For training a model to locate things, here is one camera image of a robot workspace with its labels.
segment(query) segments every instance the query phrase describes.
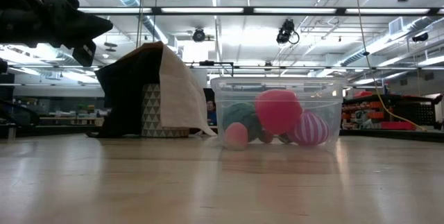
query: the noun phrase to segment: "purple striped ball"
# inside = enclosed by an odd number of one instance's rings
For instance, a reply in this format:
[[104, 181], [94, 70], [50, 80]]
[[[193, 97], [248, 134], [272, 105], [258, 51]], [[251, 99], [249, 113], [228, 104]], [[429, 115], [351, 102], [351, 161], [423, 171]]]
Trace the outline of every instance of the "purple striped ball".
[[327, 122], [310, 111], [304, 111], [300, 122], [294, 128], [295, 142], [302, 146], [315, 146], [327, 141]]

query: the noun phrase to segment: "clear plastic bin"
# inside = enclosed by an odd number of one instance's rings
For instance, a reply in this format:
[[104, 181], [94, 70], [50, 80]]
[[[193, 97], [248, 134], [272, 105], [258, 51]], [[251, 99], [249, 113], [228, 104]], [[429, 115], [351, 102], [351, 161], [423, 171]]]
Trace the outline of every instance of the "clear plastic bin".
[[341, 124], [340, 78], [215, 78], [219, 139], [225, 147], [272, 143], [334, 147]]

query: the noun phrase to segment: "yellow cable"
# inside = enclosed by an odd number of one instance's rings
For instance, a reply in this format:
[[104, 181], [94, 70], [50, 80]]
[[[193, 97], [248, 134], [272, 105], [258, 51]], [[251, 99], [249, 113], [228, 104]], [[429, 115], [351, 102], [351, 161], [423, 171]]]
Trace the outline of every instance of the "yellow cable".
[[[364, 39], [364, 27], [362, 26], [361, 6], [359, 5], [359, 0], [357, 0], [357, 3], [358, 3], [359, 25], [360, 25], [360, 27], [361, 27], [362, 44], [363, 44], [363, 46], [364, 46], [364, 51], [367, 53], [366, 41], [365, 41], [365, 39]], [[366, 59], [367, 59], [367, 65], [368, 65], [368, 68], [370, 69], [370, 74], [371, 74], [372, 79], [373, 79], [373, 82], [374, 82], [374, 84], [375, 84], [375, 89], [376, 89], [377, 97], [379, 98], [379, 101], [381, 102], [382, 107], [384, 108], [384, 111], [387, 112], [388, 114], [390, 114], [391, 116], [397, 118], [397, 119], [400, 119], [400, 120], [406, 121], [407, 123], [411, 123], [411, 124], [413, 124], [415, 127], [419, 128], [419, 129], [421, 129], [421, 130], [423, 130], [423, 131], [427, 131], [424, 127], [421, 127], [421, 126], [419, 126], [418, 124], [416, 124], [416, 123], [414, 123], [414, 122], [412, 122], [412, 121], [410, 121], [410, 120], [408, 120], [408, 119], [405, 119], [404, 117], [400, 117], [400, 116], [398, 116], [398, 115], [396, 115], [396, 114], [390, 112], [390, 110], [387, 109], [387, 107], [386, 107], [386, 105], [384, 104], [384, 101], [382, 100], [382, 97], [381, 97], [381, 95], [379, 94], [379, 91], [378, 91], [378, 89], [377, 89], [377, 83], [376, 83], [375, 75], [373, 74], [372, 66], [371, 66], [371, 64], [370, 64], [370, 60], [368, 59], [368, 55], [366, 55]]]

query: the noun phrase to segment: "person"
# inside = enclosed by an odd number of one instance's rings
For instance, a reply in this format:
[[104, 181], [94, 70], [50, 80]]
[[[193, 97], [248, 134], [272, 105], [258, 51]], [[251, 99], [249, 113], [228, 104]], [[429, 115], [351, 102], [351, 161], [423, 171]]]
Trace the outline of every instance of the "person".
[[216, 106], [213, 101], [207, 101], [207, 121], [209, 126], [217, 125]]

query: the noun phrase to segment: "wooden floor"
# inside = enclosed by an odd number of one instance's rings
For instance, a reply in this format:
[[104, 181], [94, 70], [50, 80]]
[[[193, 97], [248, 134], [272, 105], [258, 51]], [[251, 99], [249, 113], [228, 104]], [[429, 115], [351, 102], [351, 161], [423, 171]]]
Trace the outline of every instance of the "wooden floor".
[[336, 151], [215, 139], [0, 144], [0, 223], [443, 223], [444, 145], [345, 137]]

